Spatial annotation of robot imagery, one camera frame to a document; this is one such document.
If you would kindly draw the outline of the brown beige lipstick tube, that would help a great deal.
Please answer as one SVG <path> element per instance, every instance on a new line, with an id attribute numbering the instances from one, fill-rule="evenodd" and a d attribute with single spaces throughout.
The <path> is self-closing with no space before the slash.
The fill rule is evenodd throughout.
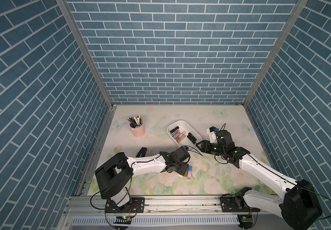
<path id="1" fill-rule="evenodd" d="M 180 143 L 184 138 L 185 138 L 185 135 L 183 134 L 182 136 L 179 137 L 179 139 L 177 140 L 177 142 Z"/>

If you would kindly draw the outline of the black gold lipstick tube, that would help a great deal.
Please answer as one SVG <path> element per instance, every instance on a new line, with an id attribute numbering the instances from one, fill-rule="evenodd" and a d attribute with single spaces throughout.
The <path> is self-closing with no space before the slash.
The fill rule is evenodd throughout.
<path id="1" fill-rule="evenodd" d="M 190 135 L 188 135 L 187 138 L 188 138 L 193 144 L 196 143 L 196 141 L 195 141 Z"/>

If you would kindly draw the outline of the blue pink lipstick tube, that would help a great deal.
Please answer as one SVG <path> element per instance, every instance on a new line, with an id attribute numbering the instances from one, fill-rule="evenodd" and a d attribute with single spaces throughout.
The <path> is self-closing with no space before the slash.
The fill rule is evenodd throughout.
<path id="1" fill-rule="evenodd" d="M 192 166 L 188 167 L 187 178 L 190 180 L 192 177 Z"/>

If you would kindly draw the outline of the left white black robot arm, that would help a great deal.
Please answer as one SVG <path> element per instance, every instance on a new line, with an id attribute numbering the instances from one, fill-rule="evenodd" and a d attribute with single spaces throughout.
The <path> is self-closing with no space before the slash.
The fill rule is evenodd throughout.
<path id="1" fill-rule="evenodd" d="M 148 173 L 172 173 L 187 176 L 190 166 L 189 148 L 181 146 L 173 152 L 161 151 L 154 156 L 138 154 L 135 158 L 119 152 L 95 170 L 95 178 L 102 199 L 108 203 L 103 208 L 110 213 L 130 211 L 139 204 L 130 196 L 132 178 Z"/>

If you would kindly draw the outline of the white plastic storage box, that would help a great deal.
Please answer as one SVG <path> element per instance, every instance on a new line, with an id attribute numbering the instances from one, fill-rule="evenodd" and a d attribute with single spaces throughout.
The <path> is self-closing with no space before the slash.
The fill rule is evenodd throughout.
<path id="1" fill-rule="evenodd" d="M 167 127 L 167 134 L 178 146 L 196 147 L 202 141 L 202 137 L 186 121 L 178 120 Z"/>

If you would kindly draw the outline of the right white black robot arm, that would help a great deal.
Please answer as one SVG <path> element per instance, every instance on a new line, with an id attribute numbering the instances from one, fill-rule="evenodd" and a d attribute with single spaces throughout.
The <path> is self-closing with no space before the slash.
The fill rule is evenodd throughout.
<path id="1" fill-rule="evenodd" d="M 250 151 L 237 147 L 227 130 L 208 131 L 210 140 L 196 143 L 203 153 L 220 156 L 227 163 L 248 172 L 274 191 L 274 195 L 260 194 L 244 187 L 234 195 L 239 210 L 261 209 L 285 220 L 294 230 L 307 230 L 323 211 L 312 184 L 285 176 L 258 160 Z"/>

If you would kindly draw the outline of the pink nude lipstick tube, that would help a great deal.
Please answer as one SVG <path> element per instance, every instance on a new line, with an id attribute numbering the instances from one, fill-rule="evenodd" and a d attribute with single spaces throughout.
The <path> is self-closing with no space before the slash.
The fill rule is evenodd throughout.
<path id="1" fill-rule="evenodd" d="M 182 133 L 179 133 L 179 135 L 176 137 L 176 140 L 178 140 L 179 137 L 182 136 L 182 135 L 185 134 L 185 133 L 186 133 L 185 131 L 183 131 Z"/>

